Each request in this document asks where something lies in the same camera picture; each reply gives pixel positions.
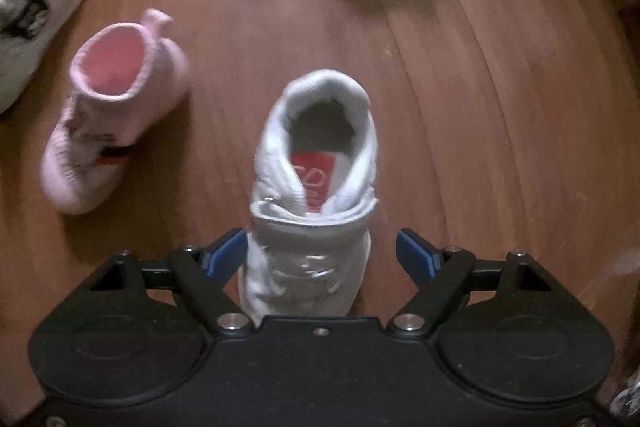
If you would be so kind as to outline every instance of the screw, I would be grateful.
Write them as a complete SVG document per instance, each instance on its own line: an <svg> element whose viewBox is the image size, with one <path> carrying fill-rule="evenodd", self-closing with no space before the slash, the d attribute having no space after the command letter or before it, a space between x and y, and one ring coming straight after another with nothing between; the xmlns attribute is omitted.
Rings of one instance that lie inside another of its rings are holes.
<svg viewBox="0 0 640 427"><path fill-rule="evenodd" d="M316 337L326 337L330 333L329 328L316 328L314 329L314 335Z"/></svg>
<svg viewBox="0 0 640 427"><path fill-rule="evenodd" d="M44 425L46 427L66 427L66 422L60 416L49 416Z"/></svg>
<svg viewBox="0 0 640 427"><path fill-rule="evenodd" d="M394 318L396 328L402 331L415 331L424 326L424 318L413 313L403 313Z"/></svg>
<svg viewBox="0 0 640 427"><path fill-rule="evenodd" d="M583 416L582 418L578 418L575 427L596 427L596 422L588 416Z"/></svg>
<svg viewBox="0 0 640 427"><path fill-rule="evenodd" d="M218 325L227 331L241 330L249 324L249 317L241 313L225 313L218 317Z"/></svg>

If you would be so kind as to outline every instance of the wooden surface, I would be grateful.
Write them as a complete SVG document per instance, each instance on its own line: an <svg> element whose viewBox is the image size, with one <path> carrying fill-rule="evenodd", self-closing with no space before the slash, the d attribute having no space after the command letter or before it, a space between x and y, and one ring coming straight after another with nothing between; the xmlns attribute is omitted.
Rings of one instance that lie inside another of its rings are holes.
<svg viewBox="0 0 640 427"><path fill-rule="evenodd" d="M106 256L161 256L248 224L264 119L315 68L367 89L380 138L381 203L355 312L386 320L415 292L394 258L396 230L412 227L488 258L532 251L622 349L640 259L640 110L621 2L87 0L0 120L2 416L40 397L30 331ZM175 19L190 99L143 138L107 203L59 216L39 162L69 61L147 7Z"/></svg>

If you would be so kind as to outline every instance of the pink shoe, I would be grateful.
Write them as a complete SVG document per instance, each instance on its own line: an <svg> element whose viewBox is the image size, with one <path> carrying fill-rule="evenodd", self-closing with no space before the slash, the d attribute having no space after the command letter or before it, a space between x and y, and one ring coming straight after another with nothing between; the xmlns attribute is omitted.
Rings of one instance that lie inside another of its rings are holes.
<svg viewBox="0 0 640 427"><path fill-rule="evenodd" d="M162 38L171 17L107 26L71 61L73 90L42 159L42 188L64 214L84 214L116 187L133 144L186 93L187 60Z"/></svg>

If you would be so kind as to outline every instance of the pink pull tab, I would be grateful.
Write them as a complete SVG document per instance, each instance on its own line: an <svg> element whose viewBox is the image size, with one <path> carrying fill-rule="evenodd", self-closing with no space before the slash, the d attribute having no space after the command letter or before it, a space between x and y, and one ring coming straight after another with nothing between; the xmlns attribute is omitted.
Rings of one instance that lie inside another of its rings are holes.
<svg viewBox="0 0 640 427"><path fill-rule="evenodd" d="M162 28L172 20L173 19L166 13L154 8L149 8L145 11L142 19L140 19L140 24L149 30L151 36L156 40L162 36Z"/></svg>

